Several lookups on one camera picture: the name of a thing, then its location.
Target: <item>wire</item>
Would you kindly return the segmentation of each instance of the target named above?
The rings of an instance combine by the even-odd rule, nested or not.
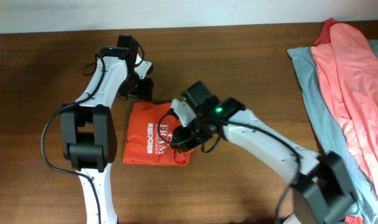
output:
[[[281,205],[283,205],[284,199],[286,199],[288,192],[291,189],[291,186],[293,185],[293,182],[296,181],[297,177],[294,177],[294,179],[291,181],[289,185],[284,189],[283,193],[281,194],[280,198],[278,199],[276,210],[275,210],[275,219],[273,221],[274,224],[281,224],[280,218],[279,218],[279,212]]]
[[[41,151],[41,153],[42,153],[42,157],[44,158],[46,165],[47,165],[49,168],[51,168],[52,170],[55,170],[55,171],[57,171],[57,172],[61,172],[61,173],[63,173],[63,174],[77,175],[77,176],[80,176],[80,177],[86,178],[86,179],[89,181],[89,184],[90,184],[90,186],[92,187],[93,194],[94,194],[94,196],[95,196],[95,200],[96,200],[97,212],[98,212],[98,221],[99,221],[99,224],[101,224],[101,223],[102,223],[102,218],[101,218],[102,215],[101,215],[101,213],[100,213],[100,203],[99,203],[98,195],[97,195],[97,193],[96,193],[95,185],[93,184],[93,180],[92,180],[89,176],[87,176],[87,175],[85,175],[85,174],[81,174],[81,173],[74,172],[74,171],[70,171],[70,170],[60,169],[60,168],[57,168],[57,167],[53,166],[53,165],[49,162],[49,160],[47,159],[47,157],[46,157],[46,153],[45,153],[45,136],[46,136],[46,132],[47,132],[47,130],[48,130],[48,128],[49,128],[51,122],[56,118],[56,116],[58,116],[61,112],[65,111],[65,110],[67,110],[67,109],[69,109],[69,108],[73,108],[74,106],[77,106],[77,105],[79,105],[79,104],[81,104],[81,103],[84,103],[84,102],[86,102],[86,101],[92,99],[92,97],[96,94],[96,92],[97,92],[98,89],[100,88],[100,85],[102,84],[102,81],[103,81],[104,76],[105,76],[105,73],[106,73],[106,65],[105,65],[105,62],[104,62],[104,60],[103,60],[102,55],[101,55],[99,52],[95,52],[95,58],[96,58],[96,60],[97,60],[97,59],[100,59],[100,61],[102,62],[102,66],[103,66],[103,68],[102,68],[102,75],[101,75],[101,77],[100,77],[99,82],[97,83],[96,88],[94,89],[94,91],[93,91],[91,94],[88,94],[88,96],[87,96],[85,99],[80,100],[80,101],[77,101],[77,102],[74,102],[74,103],[71,103],[71,104],[69,104],[69,105],[67,105],[67,106],[63,106],[63,107],[61,107],[60,109],[58,109],[56,112],[54,112],[54,113],[52,114],[52,116],[51,116],[51,117],[49,118],[49,120],[46,122],[45,127],[44,127],[44,130],[42,131],[42,137],[40,138],[40,151]]]
[[[135,67],[141,65],[141,63],[144,61],[144,50],[139,43],[138,43],[138,45],[139,45],[139,48],[141,50],[141,61],[139,63],[135,64]]]
[[[96,72],[96,66],[90,73],[86,73],[85,70],[93,65],[96,65],[98,55],[95,54],[95,62],[89,63],[82,68],[81,74],[85,76],[93,75]]]
[[[190,137],[188,137],[187,139],[183,140],[183,141],[180,141],[180,142],[172,142],[172,141],[168,141],[167,139],[164,139],[164,137],[162,137],[161,135],[161,128],[160,128],[160,125],[161,125],[161,122],[165,119],[166,116],[168,115],[172,115],[172,111],[169,110],[166,114],[164,114],[161,119],[158,121],[158,125],[157,125],[157,132],[158,132],[158,136],[159,138],[161,138],[161,140],[163,140],[164,142],[170,144],[171,146],[176,146],[176,145],[180,145],[180,144],[184,144],[188,141],[190,141],[191,139],[195,138],[196,137],[196,134],[192,134]]]
[[[210,153],[212,150],[214,150],[216,148],[216,146],[218,145],[219,141],[220,141],[220,136],[218,136],[218,139],[216,139],[216,142],[214,143],[214,145],[210,149],[208,149],[206,151],[204,149],[205,146],[206,146],[206,142],[202,142],[202,144],[201,144],[201,151],[203,153]]]
[[[126,97],[125,97],[125,99],[124,98],[122,98],[122,96],[120,95],[120,94],[116,94],[116,97],[118,97],[118,99],[120,99],[120,100],[123,100],[123,101],[126,101],[126,100],[128,100],[128,98],[129,98],[129,96],[127,95]]]

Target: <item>brown wooden surface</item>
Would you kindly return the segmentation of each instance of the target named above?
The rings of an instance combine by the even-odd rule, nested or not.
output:
[[[351,23],[378,39],[378,21]],[[118,34],[133,34],[154,63],[154,100],[170,100],[197,80],[224,99],[242,101],[283,135],[317,149],[286,49],[309,46],[322,23],[188,29],[103,30],[0,35],[0,223],[85,223],[77,177],[45,166],[39,149],[45,122],[74,101],[90,77],[80,71]],[[113,203],[120,223],[228,223],[270,218],[285,183],[244,149],[222,141],[188,166],[122,163],[135,100],[112,107],[118,136]],[[46,141],[49,159],[62,156],[58,120]],[[282,214],[290,213],[290,200]]]

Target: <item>black bracket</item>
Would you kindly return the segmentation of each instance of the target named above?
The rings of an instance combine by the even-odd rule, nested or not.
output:
[[[78,127],[93,124],[93,132]],[[76,106],[60,114],[63,155],[74,169],[97,169],[103,172],[116,156],[116,134],[110,109]]]
[[[140,79],[135,72],[136,55],[138,53],[138,42],[130,35],[120,35],[116,45],[119,49],[127,49],[127,54],[123,58],[128,67],[128,76],[118,89],[118,94],[128,98],[139,98],[142,100],[151,100],[154,83],[150,78]],[[153,65],[147,71],[150,75],[153,71]]]
[[[345,163],[334,152],[318,160],[319,165],[292,186],[294,213],[301,223],[344,223],[347,210],[357,201]]]

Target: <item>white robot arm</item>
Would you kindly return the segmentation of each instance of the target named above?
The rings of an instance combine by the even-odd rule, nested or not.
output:
[[[237,100],[219,101],[202,82],[195,83],[182,96],[184,101],[174,99],[166,114],[179,118],[182,124],[174,130],[172,148],[188,151],[200,144],[204,147],[217,134],[266,163],[292,187],[294,214],[285,224],[341,223],[345,219],[357,196],[337,154],[321,156],[293,143]]]
[[[98,205],[103,223],[118,223],[111,196],[110,171],[116,154],[116,136],[110,109],[117,94],[124,97],[151,99],[153,82],[146,78],[153,64],[137,54],[138,43],[130,36],[121,35],[117,47],[104,47],[97,58],[95,72],[79,105],[60,114],[64,157],[71,161],[79,176],[87,223],[98,223]],[[93,125],[93,132],[78,127]],[[92,180],[94,189],[87,177]]]

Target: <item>orange bag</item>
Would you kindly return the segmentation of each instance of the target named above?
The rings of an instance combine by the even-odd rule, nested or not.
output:
[[[154,105],[148,102],[135,103],[129,120],[128,134],[123,156],[126,164],[179,165],[189,163],[190,152],[178,152],[159,138],[158,121],[169,110],[171,103]],[[167,116],[161,123],[161,135],[170,141],[174,129],[181,122]]]

